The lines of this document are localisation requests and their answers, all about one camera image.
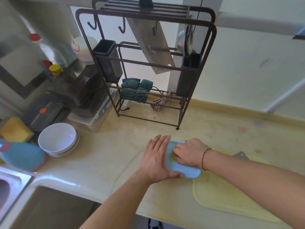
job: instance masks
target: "sponge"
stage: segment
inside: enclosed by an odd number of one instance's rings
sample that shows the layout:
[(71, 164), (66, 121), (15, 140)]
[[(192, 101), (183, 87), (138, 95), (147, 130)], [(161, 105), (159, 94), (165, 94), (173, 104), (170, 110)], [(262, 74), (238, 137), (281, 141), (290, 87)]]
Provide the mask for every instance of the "sponge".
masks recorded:
[(34, 133), (19, 117), (10, 118), (1, 129), (2, 137), (9, 142), (27, 142)]

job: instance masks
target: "hand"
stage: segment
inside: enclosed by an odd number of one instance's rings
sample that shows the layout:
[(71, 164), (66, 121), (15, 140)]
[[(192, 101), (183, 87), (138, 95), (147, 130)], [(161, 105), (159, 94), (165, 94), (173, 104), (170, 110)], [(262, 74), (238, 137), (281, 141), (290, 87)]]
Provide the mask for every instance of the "hand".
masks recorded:
[(165, 152), (171, 136), (159, 134), (147, 143), (145, 153), (140, 163), (139, 173), (144, 175), (151, 184), (170, 178), (181, 178), (184, 175), (167, 169), (165, 164)]
[(187, 140), (185, 144), (176, 144), (173, 153), (175, 160), (181, 165), (187, 165), (199, 169), (202, 167), (202, 157), (208, 146), (197, 138)]

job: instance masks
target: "stainless steel sink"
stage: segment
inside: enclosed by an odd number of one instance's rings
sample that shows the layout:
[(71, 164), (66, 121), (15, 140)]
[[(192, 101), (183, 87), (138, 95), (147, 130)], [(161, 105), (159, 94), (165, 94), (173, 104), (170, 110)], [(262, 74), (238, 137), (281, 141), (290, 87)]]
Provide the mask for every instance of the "stainless steel sink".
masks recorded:
[(0, 166), (0, 223), (32, 176)]

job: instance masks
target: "green striped cloth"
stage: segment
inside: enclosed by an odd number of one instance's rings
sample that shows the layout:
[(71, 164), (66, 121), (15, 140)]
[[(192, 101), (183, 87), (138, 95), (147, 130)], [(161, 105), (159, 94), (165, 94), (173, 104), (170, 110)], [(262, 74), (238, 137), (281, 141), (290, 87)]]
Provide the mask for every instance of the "green striped cloth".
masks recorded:
[[(144, 92), (150, 92), (150, 90), (153, 88), (153, 82), (147, 79), (143, 79), (138, 90), (144, 91)], [(148, 95), (144, 93), (135, 93), (134, 100), (136, 100), (138, 103), (145, 103), (148, 99)]]
[[(131, 88), (137, 90), (140, 86), (140, 81), (141, 80), (137, 78), (122, 79), (122, 88)], [(133, 100), (133, 98), (135, 97), (135, 92), (122, 90), (120, 93), (120, 97), (123, 100)]]

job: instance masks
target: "left hand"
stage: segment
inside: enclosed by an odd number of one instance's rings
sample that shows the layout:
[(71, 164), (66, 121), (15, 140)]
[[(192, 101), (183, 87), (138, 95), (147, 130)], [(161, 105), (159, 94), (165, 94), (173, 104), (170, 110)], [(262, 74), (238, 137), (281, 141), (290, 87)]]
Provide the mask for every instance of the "left hand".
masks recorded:
[(153, 184), (170, 178), (182, 178), (180, 172), (167, 169), (165, 164), (165, 152), (171, 136), (159, 134), (147, 143), (145, 153), (140, 163), (139, 173), (144, 175)]

